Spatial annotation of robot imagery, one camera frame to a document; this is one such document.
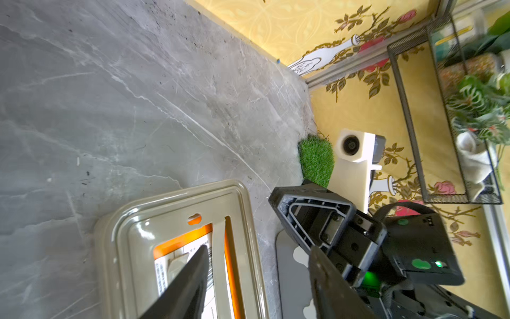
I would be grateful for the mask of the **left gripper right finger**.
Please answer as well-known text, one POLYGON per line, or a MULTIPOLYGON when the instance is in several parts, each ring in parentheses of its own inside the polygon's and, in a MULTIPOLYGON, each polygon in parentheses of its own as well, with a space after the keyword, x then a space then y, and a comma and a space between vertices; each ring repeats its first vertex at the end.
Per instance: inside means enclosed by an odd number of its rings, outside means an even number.
POLYGON ((375 318, 326 254, 316 246, 309 254, 309 280, 318 318, 375 318))

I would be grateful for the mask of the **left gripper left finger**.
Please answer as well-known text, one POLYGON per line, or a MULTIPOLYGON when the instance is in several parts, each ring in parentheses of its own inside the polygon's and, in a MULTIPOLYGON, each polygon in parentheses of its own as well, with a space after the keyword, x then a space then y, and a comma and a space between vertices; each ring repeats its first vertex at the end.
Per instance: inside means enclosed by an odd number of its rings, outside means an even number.
POLYGON ((205 306, 208 273, 208 249, 202 245, 141 319, 200 318, 205 306))

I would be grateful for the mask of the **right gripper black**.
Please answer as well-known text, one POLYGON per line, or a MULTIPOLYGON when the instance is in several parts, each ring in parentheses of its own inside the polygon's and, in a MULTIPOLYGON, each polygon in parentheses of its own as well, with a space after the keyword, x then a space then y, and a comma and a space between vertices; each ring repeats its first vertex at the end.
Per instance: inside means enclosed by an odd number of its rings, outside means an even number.
POLYGON ((352 287, 361 286, 387 236, 383 222, 312 182, 276 187, 268 202, 307 255, 321 249, 352 287))

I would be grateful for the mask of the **white tissue box lid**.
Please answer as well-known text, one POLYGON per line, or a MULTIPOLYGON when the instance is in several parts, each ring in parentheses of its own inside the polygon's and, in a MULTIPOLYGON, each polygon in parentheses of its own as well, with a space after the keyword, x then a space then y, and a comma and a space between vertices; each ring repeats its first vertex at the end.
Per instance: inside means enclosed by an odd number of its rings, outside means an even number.
POLYGON ((276 238, 283 318, 316 318, 309 280, 309 255, 285 231, 276 238))

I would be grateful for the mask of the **orange tissue pack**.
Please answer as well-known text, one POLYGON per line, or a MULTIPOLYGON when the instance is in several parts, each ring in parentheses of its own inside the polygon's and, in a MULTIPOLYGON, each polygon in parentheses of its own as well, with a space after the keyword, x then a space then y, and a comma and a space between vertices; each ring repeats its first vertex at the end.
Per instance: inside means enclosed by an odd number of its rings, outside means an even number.
MULTIPOLYGON (((213 225, 180 235, 154 249, 154 266, 158 295, 161 296, 201 246, 206 246, 209 261, 212 262, 213 225)), ((240 288, 239 267, 236 261, 231 218, 225 218, 224 228, 224 267, 227 274, 228 300, 231 318, 245 318, 243 297, 240 288)))

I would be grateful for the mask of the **olive green frame tray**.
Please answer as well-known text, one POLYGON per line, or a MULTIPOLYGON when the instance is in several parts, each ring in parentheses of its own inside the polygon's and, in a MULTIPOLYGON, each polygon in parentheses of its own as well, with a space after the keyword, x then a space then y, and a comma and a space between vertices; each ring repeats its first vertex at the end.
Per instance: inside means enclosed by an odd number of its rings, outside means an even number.
POLYGON ((245 318, 268 318, 250 196, 235 179, 132 202, 99 220, 94 237, 103 317, 141 318, 160 297, 154 249, 211 223, 212 262, 200 318, 231 318, 224 267, 226 217, 232 223, 245 318))

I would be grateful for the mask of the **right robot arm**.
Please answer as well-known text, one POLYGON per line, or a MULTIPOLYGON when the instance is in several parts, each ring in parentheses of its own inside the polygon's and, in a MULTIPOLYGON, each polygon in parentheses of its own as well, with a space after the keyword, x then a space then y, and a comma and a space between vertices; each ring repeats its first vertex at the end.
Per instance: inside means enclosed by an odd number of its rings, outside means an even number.
POLYGON ((317 318, 492 318, 448 290, 465 282, 441 216, 405 202, 366 214, 312 182, 277 187, 269 204, 308 257, 317 318))

